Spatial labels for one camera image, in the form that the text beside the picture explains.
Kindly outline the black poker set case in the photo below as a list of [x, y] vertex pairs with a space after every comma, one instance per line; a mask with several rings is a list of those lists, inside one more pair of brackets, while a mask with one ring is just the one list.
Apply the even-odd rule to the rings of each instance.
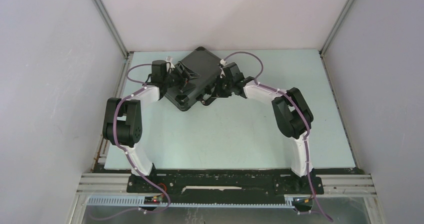
[[217, 98], [214, 91], [222, 73], [221, 60], [206, 48], [198, 47], [174, 65], [165, 97], [180, 111], [188, 111], [197, 102], [210, 105]]

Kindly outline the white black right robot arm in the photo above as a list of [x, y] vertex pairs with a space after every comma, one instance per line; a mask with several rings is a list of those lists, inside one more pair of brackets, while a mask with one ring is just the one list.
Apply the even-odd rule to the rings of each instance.
[[291, 179], [291, 188], [297, 193], [304, 193], [311, 186], [307, 175], [312, 166], [305, 142], [309, 139], [314, 117], [300, 90], [275, 89], [261, 84], [253, 77], [244, 77], [234, 62], [227, 64], [221, 60], [218, 66], [221, 74], [212, 92], [214, 98], [227, 98], [234, 94], [272, 106], [279, 131], [293, 141], [290, 168], [296, 176]]

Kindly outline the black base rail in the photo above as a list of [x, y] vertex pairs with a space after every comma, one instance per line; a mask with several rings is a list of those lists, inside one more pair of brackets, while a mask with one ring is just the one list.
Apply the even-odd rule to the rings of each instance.
[[156, 169], [144, 180], [130, 175], [128, 193], [161, 193], [172, 204], [278, 205], [289, 195], [312, 197], [324, 194], [315, 172], [298, 177], [289, 169], [268, 170], [169, 170]]

